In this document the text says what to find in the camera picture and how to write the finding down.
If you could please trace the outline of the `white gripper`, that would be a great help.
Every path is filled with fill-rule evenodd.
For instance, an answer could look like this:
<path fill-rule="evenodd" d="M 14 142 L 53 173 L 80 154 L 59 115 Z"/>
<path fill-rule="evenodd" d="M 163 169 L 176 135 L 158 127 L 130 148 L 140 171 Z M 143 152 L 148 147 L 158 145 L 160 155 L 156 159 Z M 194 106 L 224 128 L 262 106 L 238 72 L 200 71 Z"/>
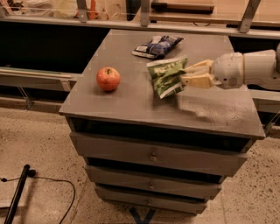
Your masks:
<path fill-rule="evenodd" d="M 215 86 L 216 81 L 219 88 L 239 88 L 243 85 L 244 80 L 243 54 L 239 52 L 227 53 L 221 55 L 214 62 L 206 59 L 187 67 L 185 71 L 188 74 L 200 74 L 181 75 L 180 80 L 185 86 L 211 88 Z"/>

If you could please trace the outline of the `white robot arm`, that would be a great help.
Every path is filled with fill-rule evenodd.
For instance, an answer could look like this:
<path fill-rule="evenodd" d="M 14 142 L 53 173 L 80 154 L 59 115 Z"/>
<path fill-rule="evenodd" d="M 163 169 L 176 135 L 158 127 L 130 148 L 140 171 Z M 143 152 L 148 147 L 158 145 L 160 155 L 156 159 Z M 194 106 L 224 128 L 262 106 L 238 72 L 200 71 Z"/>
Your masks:
<path fill-rule="evenodd" d="M 257 85 L 268 90 L 280 88 L 279 48 L 259 52 L 232 52 L 216 60 L 189 66 L 180 76 L 183 85 L 195 88 L 239 88 Z"/>

